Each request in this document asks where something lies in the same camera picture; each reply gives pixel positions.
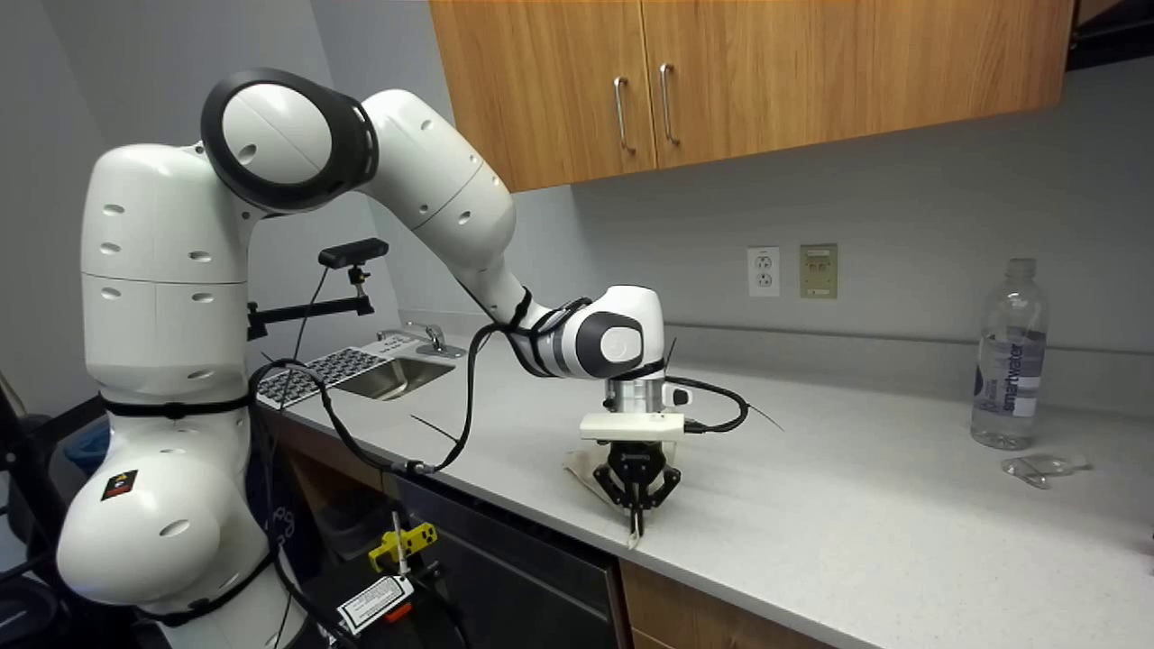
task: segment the plastic bottle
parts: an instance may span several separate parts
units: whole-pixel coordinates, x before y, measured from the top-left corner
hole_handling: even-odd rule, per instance
[[[1021,452],[1034,442],[1046,311],[1034,261],[1010,261],[1005,284],[997,293],[978,340],[969,432],[989,447]]]

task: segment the wooden cabinet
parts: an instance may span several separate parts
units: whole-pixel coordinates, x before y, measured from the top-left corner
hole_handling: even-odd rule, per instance
[[[824,649],[814,638],[633,564],[622,564],[622,593],[634,649]]]
[[[1060,98],[1076,0],[431,0],[509,186],[917,130]]]

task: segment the white countertop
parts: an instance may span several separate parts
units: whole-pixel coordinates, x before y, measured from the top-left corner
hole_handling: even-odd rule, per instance
[[[1043,418],[1034,452],[1097,469],[1034,491],[967,438],[967,403],[674,376],[733,386],[779,427],[689,438],[687,483],[642,542],[568,473],[602,386],[532,379],[505,343],[481,354],[472,442],[442,480],[832,646],[1154,646],[1154,422]],[[337,392],[365,447],[425,462],[451,442],[416,414],[457,432],[462,403],[462,367],[402,399]],[[294,414],[330,428],[314,399]]]

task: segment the sink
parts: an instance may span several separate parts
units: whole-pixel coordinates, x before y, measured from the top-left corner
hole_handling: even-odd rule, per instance
[[[420,386],[449,376],[454,366],[432,366],[420,358],[397,358],[383,367],[371,367],[359,379],[341,382],[347,392],[362,392],[370,399],[402,399],[404,392],[416,392]]]

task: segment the yellow tool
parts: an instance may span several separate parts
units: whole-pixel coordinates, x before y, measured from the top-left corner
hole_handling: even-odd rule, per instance
[[[420,524],[413,530],[386,530],[383,542],[374,549],[370,549],[370,564],[380,573],[392,573],[407,555],[425,553],[431,545],[437,545],[437,527],[432,524]]]

